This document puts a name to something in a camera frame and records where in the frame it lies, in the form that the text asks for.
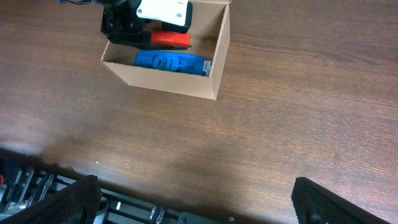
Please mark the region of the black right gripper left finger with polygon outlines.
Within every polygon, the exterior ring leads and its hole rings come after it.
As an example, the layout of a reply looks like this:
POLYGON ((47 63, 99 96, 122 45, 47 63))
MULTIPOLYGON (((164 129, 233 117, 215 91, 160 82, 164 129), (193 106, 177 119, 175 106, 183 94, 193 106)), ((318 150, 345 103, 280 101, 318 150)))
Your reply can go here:
POLYGON ((97 176, 87 175, 1 224, 93 224, 101 203, 97 176))

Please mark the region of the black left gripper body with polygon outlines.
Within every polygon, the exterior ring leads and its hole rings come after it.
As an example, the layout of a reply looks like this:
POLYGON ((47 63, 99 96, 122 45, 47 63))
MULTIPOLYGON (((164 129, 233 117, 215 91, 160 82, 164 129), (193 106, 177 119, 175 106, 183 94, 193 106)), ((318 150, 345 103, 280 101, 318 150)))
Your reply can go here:
POLYGON ((151 42, 145 19, 137 16, 141 0, 99 0, 104 7, 101 32, 110 42, 151 42))

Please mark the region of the blue plastic battery holder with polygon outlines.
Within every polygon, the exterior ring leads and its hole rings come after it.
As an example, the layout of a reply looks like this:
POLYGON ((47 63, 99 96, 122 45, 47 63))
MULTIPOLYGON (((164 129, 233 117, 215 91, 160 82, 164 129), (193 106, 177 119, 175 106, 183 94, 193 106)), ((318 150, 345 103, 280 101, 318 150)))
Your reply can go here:
POLYGON ((204 61, 207 60, 196 55, 150 50, 138 52, 134 66, 204 76, 204 61))

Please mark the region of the small white staples box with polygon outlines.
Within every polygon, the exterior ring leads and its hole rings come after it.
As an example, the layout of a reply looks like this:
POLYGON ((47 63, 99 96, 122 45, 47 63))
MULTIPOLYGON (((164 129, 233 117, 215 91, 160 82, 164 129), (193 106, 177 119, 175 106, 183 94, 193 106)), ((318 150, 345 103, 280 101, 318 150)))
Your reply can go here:
POLYGON ((211 71, 212 61, 204 61, 203 64, 203 75, 208 76, 211 71))

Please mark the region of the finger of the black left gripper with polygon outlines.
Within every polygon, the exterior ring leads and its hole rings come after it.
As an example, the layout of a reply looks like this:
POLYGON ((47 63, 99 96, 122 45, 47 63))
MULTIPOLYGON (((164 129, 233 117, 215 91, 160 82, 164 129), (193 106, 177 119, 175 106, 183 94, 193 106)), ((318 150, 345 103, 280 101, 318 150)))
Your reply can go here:
POLYGON ((144 31, 140 34, 110 34, 108 40, 114 44, 133 46, 141 50, 187 50, 182 47, 161 47, 151 44, 151 34, 153 32, 144 31))

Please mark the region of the cardboard box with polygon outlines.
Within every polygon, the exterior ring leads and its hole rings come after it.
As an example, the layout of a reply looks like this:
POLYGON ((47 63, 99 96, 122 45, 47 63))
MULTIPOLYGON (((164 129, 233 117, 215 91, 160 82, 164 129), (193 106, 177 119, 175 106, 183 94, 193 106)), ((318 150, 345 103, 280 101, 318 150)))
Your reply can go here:
POLYGON ((108 42, 101 63, 129 86, 216 100, 230 43, 231 1, 193 1, 191 47, 184 51, 211 62, 208 75, 167 72, 133 65, 139 49, 108 42))

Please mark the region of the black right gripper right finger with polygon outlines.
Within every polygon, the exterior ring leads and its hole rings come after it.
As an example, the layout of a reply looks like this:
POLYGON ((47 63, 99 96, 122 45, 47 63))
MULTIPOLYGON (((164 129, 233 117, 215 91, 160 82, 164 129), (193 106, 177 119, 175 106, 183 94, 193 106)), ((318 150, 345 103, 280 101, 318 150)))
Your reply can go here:
POLYGON ((306 177, 297 177, 291 199, 300 224, 389 224, 306 177))

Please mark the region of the orange stapler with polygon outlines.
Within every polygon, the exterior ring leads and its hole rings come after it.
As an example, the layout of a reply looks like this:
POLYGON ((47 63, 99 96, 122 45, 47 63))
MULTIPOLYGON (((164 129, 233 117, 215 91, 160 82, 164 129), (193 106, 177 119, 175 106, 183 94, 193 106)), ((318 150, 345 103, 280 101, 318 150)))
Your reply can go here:
POLYGON ((189 48, 190 35, 174 32, 153 32, 151 34, 151 44, 161 47, 182 47, 189 48))

